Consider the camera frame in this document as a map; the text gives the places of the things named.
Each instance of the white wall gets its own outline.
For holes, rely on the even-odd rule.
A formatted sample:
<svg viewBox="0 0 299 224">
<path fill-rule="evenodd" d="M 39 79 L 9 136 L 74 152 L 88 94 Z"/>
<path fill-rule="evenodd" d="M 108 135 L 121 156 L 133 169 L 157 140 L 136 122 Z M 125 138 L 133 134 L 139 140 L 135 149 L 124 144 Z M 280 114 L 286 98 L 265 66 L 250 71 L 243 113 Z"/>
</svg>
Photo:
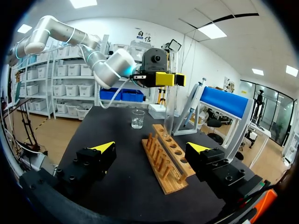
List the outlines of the white wall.
<svg viewBox="0 0 299 224">
<path fill-rule="evenodd" d="M 256 78 L 241 77 L 241 79 L 244 80 L 244 81 L 257 83 L 257 84 L 260 84 L 262 86 L 272 88 L 272 89 L 277 90 L 277 91 L 279 91 L 279 92 L 281 92 L 281 93 L 283 93 L 283 94 L 285 94 L 289 97 L 292 97 L 293 99 L 296 99 L 297 98 L 296 96 L 299 96 L 299 92 L 298 92 L 298 94 L 295 94 L 293 91 L 289 91 L 288 89 L 285 89 L 285 88 L 280 87 L 278 85 L 268 83 L 268 82 L 265 82 L 265 81 L 262 81 L 262 80 L 259 80 L 259 79 L 256 79 Z"/>
<path fill-rule="evenodd" d="M 151 45 L 156 48 L 172 39 L 183 44 L 184 35 L 175 30 L 140 20 L 125 18 L 92 18 L 68 22 L 89 34 L 103 35 L 108 34 L 109 42 L 112 44 L 127 44 L 136 40 L 139 28 L 144 33 L 150 33 Z M 223 87 L 224 77 L 230 78 L 235 83 L 235 93 L 240 85 L 240 74 L 238 74 L 228 63 L 221 59 L 207 47 L 192 41 L 191 38 L 185 37 L 185 46 L 179 52 L 179 68 L 181 68 L 184 52 L 184 65 L 182 73 L 186 75 L 186 87 L 179 88 L 178 110 L 182 111 L 186 102 L 188 93 L 192 90 L 195 83 L 201 81 L 203 77 L 207 79 L 206 85 Z"/>
</svg>

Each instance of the orange object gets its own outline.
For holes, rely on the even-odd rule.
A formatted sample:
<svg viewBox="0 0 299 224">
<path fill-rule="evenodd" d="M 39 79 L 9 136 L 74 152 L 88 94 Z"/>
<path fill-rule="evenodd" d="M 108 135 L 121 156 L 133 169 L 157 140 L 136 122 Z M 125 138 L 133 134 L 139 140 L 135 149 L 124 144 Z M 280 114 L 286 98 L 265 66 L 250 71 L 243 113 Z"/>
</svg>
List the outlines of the orange object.
<svg viewBox="0 0 299 224">
<path fill-rule="evenodd" d="M 256 204 L 255 208 L 257 209 L 257 213 L 250 220 L 250 223 L 254 223 L 269 208 L 276 198 L 276 192 L 273 189 L 268 190 L 263 199 Z"/>
</svg>

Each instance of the blue storage bin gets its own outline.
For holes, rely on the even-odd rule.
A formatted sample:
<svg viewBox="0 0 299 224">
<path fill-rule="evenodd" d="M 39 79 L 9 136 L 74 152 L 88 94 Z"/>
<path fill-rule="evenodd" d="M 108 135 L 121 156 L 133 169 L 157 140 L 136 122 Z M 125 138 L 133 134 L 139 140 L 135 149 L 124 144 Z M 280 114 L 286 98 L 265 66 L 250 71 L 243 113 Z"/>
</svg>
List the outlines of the blue storage bin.
<svg viewBox="0 0 299 224">
<path fill-rule="evenodd" d="M 100 98 L 101 99 L 112 99 L 112 97 L 114 96 L 114 94 L 116 93 L 117 90 L 118 90 L 118 88 L 110 88 L 109 90 L 101 89 L 100 90 Z M 117 96 L 115 97 L 114 100 L 121 100 L 121 91 L 117 94 Z"/>
<path fill-rule="evenodd" d="M 143 93 L 140 90 L 123 89 L 121 94 L 121 100 L 142 102 Z"/>
<path fill-rule="evenodd" d="M 36 55 L 33 55 L 33 56 L 30 56 L 28 58 L 28 64 L 32 64 L 32 63 L 35 63 L 36 62 Z"/>
</svg>

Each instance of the black stool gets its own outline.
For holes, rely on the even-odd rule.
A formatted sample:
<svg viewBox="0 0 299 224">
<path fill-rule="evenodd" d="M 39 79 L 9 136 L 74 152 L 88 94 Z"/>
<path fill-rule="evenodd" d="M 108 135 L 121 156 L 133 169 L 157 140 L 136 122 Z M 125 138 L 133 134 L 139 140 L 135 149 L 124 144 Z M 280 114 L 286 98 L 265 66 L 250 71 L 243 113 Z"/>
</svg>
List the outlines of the black stool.
<svg viewBox="0 0 299 224">
<path fill-rule="evenodd" d="M 217 119 L 209 119 L 209 121 L 207 122 L 207 126 L 208 127 L 216 128 L 216 127 L 221 127 L 222 123 L 219 120 L 217 120 Z M 214 132 L 213 133 L 209 133 L 207 135 L 211 139 L 213 139 L 215 142 L 217 142 L 219 145 L 223 144 L 223 138 L 220 135 L 215 134 Z"/>
</svg>

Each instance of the wooden test tube rack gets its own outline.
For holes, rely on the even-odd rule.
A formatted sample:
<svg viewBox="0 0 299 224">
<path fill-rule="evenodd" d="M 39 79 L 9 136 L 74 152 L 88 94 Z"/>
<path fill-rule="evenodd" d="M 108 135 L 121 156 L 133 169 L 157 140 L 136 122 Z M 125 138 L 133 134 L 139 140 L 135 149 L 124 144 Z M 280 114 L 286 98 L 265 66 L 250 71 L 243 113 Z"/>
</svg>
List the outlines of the wooden test tube rack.
<svg viewBox="0 0 299 224">
<path fill-rule="evenodd" d="M 195 174 L 194 170 L 191 168 L 190 164 L 185 159 L 185 152 L 182 148 L 175 142 L 175 140 L 169 136 L 164 137 L 164 129 L 162 125 L 153 125 L 154 130 L 156 131 L 156 135 L 161 139 L 162 143 L 168 150 L 169 154 L 176 162 L 180 170 L 183 172 L 183 175 L 187 177 Z"/>
<path fill-rule="evenodd" d="M 156 134 L 153 138 L 150 133 L 148 139 L 142 139 L 142 145 L 156 178 L 167 195 L 187 187 L 188 183 L 185 181 L 186 176 L 180 174 L 157 137 Z"/>
</svg>

